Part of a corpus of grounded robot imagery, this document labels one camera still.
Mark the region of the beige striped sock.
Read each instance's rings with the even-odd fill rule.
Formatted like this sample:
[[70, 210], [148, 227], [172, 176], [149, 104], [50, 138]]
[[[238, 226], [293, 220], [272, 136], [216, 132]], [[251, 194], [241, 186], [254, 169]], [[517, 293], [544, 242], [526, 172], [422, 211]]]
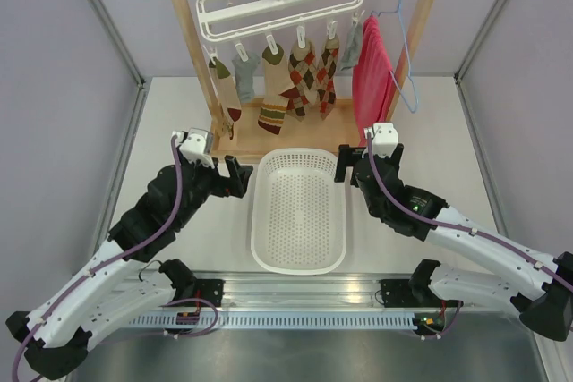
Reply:
[[280, 95], [284, 90], [283, 80], [286, 77], [286, 67], [281, 64], [284, 59], [284, 49], [281, 45], [277, 45], [276, 54], [270, 47], [266, 47], [261, 55], [265, 94], [258, 116], [258, 125], [274, 135], [280, 134], [287, 110], [287, 100]]
[[223, 114], [228, 123], [229, 139], [235, 137], [235, 123], [242, 115], [242, 108], [235, 82], [227, 67], [216, 57], [212, 57], [208, 64], [210, 77], [214, 83]]

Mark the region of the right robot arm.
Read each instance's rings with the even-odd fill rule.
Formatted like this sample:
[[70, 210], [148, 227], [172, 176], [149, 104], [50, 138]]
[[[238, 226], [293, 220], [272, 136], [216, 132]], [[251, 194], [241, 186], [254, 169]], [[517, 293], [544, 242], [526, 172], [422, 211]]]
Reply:
[[488, 233], [447, 201], [398, 177], [403, 145], [388, 157], [366, 147], [338, 149], [335, 180], [351, 177], [370, 216], [405, 237], [456, 252], [487, 269], [456, 272], [424, 259], [409, 280], [409, 294], [421, 305], [434, 300], [473, 302], [515, 315], [533, 332], [557, 342], [572, 331], [572, 255], [558, 257]]

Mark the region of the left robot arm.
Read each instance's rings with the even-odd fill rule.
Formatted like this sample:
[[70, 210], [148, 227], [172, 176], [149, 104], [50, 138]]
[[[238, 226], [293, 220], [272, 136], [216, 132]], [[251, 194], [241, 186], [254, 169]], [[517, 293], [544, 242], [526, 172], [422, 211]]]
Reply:
[[19, 341], [17, 360], [39, 378], [57, 380], [74, 371], [89, 351], [127, 321], [158, 306], [198, 299], [197, 279], [180, 260], [164, 261], [135, 289], [105, 297], [126, 277], [143, 270], [209, 197], [241, 199], [253, 168], [227, 156], [229, 174], [176, 154], [148, 183], [135, 206], [109, 231], [96, 254], [53, 298], [34, 311], [15, 311], [5, 324]]

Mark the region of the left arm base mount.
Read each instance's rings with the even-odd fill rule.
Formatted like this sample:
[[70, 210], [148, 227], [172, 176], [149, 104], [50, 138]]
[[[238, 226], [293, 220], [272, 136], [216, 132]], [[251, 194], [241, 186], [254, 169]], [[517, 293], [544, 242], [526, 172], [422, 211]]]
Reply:
[[224, 295], [223, 279], [198, 278], [180, 259], [170, 259], [162, 263], [159, 272], [166, 275], [175, 290], [173, 301], [200, 298], [216, 307], [221, 305]]

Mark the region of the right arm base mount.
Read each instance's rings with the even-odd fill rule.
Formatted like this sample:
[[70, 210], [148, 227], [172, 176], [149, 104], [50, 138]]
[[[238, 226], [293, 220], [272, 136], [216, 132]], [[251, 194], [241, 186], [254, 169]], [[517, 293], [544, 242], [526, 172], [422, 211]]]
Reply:
[[435, 309], [433, 316], [415, 317], [413, 334], [424, 340], [441, 340], [456, 321], [462, 301], [444, 300], [430, 289], [431, 275], [442, 264], [423, 259], [409, 278], [388, 278], [379, 281], [375, 300], [386, 308]]

